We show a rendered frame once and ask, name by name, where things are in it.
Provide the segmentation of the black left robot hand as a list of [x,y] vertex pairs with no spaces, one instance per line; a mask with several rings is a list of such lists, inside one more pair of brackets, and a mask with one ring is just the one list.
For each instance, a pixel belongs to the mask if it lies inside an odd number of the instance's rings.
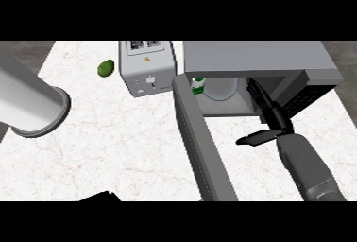
[[119,198],[114,193],[104,191],[83,198],[82,201],[119,201]]

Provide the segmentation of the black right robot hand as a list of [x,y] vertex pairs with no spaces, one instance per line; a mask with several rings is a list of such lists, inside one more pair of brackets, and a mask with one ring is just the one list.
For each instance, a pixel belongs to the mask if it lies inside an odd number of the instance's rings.
[[293,123],[288,116],[280,106],[280,104],[271,100],[268,93],[259,83],[250,78],[247,80],[246,91],[249,92],[252,99],[257,105],[262,113],[262,117],[266,121],[266,130],[259,130],[241,137],[237,141],[237,145],[257,146],[262,143],[274,140],[277,136],[293,133]]

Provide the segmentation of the grey microwave door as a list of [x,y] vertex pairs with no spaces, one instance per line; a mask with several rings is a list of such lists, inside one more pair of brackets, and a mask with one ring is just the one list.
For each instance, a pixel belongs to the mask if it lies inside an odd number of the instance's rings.
[[170,82],[175,121],[203,201],[237,201],[237,195],[216,152],[197,101],[184,74]]

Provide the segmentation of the grey microwave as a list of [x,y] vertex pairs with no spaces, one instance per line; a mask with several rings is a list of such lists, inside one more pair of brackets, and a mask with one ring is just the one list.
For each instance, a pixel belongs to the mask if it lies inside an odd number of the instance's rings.
[[235,78],[237,90],[224,101],[201,93],[195,101],[206,117],[256,116],[246,91],[252,78],[288,116],[296,115],[340,84],[342,74],[321,42],[184,41],[188,78]]

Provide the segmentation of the white and green milk carton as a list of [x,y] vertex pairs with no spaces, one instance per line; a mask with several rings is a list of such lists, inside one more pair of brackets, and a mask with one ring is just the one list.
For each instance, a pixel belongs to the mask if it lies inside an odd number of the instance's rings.
[[204,86],[204,78],[193,78],[191,79],[191,93],[194,95],[203,93],[203,86]]

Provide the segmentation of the silver toaster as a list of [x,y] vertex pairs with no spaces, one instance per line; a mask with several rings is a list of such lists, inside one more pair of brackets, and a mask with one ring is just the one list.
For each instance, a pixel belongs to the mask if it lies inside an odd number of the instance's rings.
[[170,41],[119,41],[117,71],[132,97],[167,92],[176,75]]

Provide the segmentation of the green avocado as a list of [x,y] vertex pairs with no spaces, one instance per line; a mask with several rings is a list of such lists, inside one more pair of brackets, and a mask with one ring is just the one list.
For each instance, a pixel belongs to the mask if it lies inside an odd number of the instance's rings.
[[114,62],[111,60],[104,60],[97,66],[97,75],[104,78],[114,71]]

